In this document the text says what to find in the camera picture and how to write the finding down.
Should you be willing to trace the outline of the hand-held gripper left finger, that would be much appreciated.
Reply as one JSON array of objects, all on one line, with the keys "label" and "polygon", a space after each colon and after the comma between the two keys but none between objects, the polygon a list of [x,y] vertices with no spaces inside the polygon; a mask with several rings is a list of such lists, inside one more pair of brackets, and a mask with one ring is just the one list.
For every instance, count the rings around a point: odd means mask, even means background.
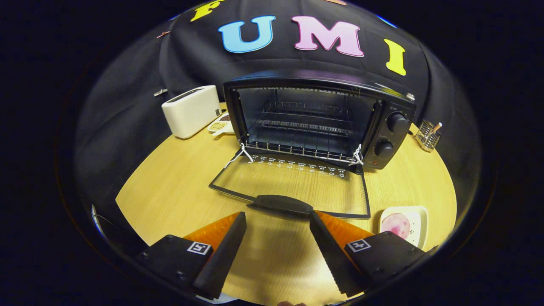
[{"label": "hand-held gripper left finger", "polygon": [[182,238],[168,234],[140,252],[136,260],[179,290],[218,299],[246,229],[245,212],[236,212]]}]

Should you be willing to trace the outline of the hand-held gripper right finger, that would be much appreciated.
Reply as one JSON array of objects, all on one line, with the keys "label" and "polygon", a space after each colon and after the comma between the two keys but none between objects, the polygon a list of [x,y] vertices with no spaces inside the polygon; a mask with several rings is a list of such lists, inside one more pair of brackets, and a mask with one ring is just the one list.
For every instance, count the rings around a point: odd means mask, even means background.
[{"label": "hand-held gripper right finger", "polygon": [[427,253],[390,231],[372,234],[313,210],[309,228],[340,293],[349,298],[398,278]]}]

